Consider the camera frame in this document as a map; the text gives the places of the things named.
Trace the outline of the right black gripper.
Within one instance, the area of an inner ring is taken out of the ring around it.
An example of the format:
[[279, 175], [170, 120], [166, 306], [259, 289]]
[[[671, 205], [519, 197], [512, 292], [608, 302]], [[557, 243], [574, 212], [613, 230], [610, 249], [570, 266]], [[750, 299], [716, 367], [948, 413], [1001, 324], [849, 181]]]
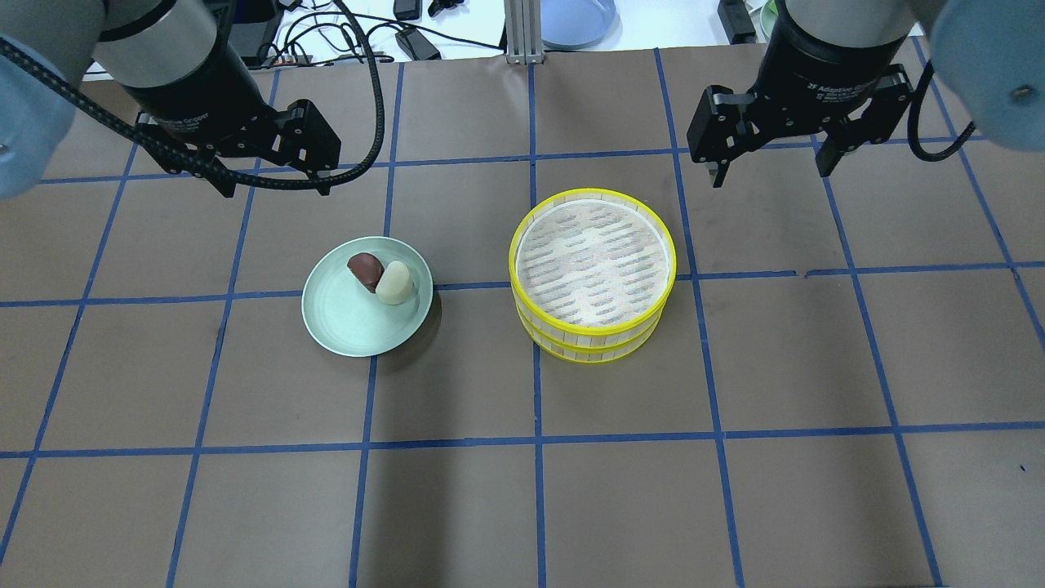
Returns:
[[893, 57], [912, 27], [910, 11], [780, 11], [753, 86], [705, 88], [687, 130], [691, 160], [721, 189], [736, 158], [821, 132], [816, 168], [831, 177], [899, 126], [914, 89]]

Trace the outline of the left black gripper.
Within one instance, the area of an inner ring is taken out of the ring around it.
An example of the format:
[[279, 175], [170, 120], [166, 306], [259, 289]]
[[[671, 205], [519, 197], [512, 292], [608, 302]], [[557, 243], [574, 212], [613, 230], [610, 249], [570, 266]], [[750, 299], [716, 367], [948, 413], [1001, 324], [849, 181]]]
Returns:
[[[335, 131], [309, 100], [283, 111], [268, 105], [239, 57], [208, 57], [178, 81], [136, 88], [135, 100], [153, 120], [138, 130], [171, 148], [192, 149], [206, 161], [264, 158], [306, 172], [322, 197], [330, 194], [327, 179], [342, 148]], [[236, 177], [212, 170], [208, 182], [220, 197], [232, 198]]]

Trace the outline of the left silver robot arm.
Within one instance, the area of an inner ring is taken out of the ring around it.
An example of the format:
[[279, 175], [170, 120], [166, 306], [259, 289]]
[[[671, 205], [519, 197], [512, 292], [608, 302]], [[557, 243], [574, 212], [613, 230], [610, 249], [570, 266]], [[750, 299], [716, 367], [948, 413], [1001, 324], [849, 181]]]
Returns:
[[336, 167], [340, 143], [318, 108], [268, 105], [202, 1], [4, 1], [2, 196], [33, 189], [66, 137], [74, 104], [42, 83], [79, 89], [90, 64], [139, 105], [133, 124], [167, 172], [204, 177], [231, 197], [225, 158], [261, 158], [311, 179]]

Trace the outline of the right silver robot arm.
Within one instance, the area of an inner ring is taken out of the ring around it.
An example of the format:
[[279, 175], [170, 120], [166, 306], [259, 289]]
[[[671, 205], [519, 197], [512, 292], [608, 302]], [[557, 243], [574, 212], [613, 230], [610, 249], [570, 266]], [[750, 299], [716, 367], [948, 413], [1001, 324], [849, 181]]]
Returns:
[[[1041, 1], [780, 1], [754, 85], [712, 85], [690, 127], [691, 160], [722, 186], [732, 161], [776, 139], [825, 133], [817, 170], [882, 144], [907, 117], [908, 144], [936, 163], [971, 134], [1012, 150], [1042, 150]], [[959, 98], [970, 123], [954, 144], [918, 141], [934, 77]]]

